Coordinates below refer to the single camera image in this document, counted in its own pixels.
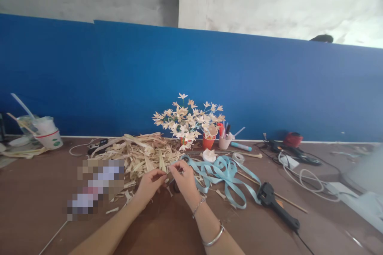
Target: wrist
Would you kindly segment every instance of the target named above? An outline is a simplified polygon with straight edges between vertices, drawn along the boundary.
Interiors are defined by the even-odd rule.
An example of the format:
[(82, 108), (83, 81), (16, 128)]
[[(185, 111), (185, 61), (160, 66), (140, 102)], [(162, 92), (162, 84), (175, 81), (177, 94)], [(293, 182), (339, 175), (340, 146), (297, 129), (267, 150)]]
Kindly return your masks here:
[(186, 203), (189, 205), (190, 210), (194, 211), (198, 203), (202, 200), (202, 196), (196, 190), (196, 192), (193, 192), (189, 194), (187, 197), (185, 197), (185, 200), (186, 200)]

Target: blue board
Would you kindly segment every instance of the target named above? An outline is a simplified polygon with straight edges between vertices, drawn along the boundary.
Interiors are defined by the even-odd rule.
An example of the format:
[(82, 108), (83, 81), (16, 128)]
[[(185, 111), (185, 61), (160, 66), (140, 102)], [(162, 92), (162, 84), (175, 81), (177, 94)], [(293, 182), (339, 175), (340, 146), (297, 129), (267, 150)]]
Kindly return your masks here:
[(382, 140), (382, 49), (1, 14), (0, 31), (0, 112), (25, 114), (14, 92), (62, 135), (162, 131), (180, 92), (223, 105), (240, 139)]
[(0, 14), (0, 31), (0, 112), (26, 114), (13, 92), (61, 135), (119, 133), (94, 24)]

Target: silver bangle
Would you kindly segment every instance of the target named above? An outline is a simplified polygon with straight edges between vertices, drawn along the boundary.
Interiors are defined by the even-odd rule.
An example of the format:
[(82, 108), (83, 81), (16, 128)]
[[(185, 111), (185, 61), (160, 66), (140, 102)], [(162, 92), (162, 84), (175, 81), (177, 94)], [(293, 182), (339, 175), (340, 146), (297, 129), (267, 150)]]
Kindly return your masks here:
[(201, 199), (201, 201), (197, 204), (197, 207), (194, 209), (194, 211), (193, 211), (193, 219), (194, 219), (194, 215), (195, 215), (195, 213), (197, 212), (197, 209), (198, 209), (198, 207), (202, 204), (202, 202), (204, 202), (205, 201), (205, 199), (204, 198), (202, 198)]
[(217, 240), (221, 237), (222, 232), (225, 231), (225, 227), (222, 225), (221, 221), (219, 220), (219, 223), (221, 225), (221, 230), (219, 231), (218, 235), (209, 243), (206, 243), (205, 241), (202, 240), (202, 244), (205, 245), (206, 247), (212, 246)]

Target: red object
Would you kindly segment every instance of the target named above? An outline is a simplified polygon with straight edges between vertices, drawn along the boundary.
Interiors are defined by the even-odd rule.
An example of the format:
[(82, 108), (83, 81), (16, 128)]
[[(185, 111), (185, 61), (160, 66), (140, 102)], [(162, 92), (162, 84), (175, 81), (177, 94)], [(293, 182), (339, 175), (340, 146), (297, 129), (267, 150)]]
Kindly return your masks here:
[(183, 137), (180, 137), (180, 140), (181, 140), (181, 144), (180, 145), (185, 145), (188, 142), (188, 141), (184, 142), (184, 138)]
[(299, 133), (288, 133), (284, 138), (283, 144), (291, 147), (298, 147), (303, 140)]
[(203, 134), (203, 140), (202, 140), (202, 148), (203, 150), (205, 149), (209, 149), (211, 150), (211, 148), (213, 147), (213, 143), (214, 143), (214, 140), (217, 136), (215, 135), (212, 139), (207, 139), (205, 137), (205, 134)]
[(224, 131), (224, 127), (223, 127), (223, 123), (217, 123), (217, 126), (219, 126), (219, 136), (223, 136), (223, 131)]

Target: white cup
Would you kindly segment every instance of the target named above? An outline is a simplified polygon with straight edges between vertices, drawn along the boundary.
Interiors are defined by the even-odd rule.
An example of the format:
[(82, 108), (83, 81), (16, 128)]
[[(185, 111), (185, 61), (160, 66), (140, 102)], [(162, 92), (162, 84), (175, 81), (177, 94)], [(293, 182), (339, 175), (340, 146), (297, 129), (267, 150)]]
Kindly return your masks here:
[(228, 149), (230, 143), (231, 143), (231, 139), (224, 139), (222, 136), (219, 137), (218, 146), (220, 149)]
[(58, 149), (63, 146), (59, 129), (47, 135), (36, 135), (35, 138), (47, 149)]

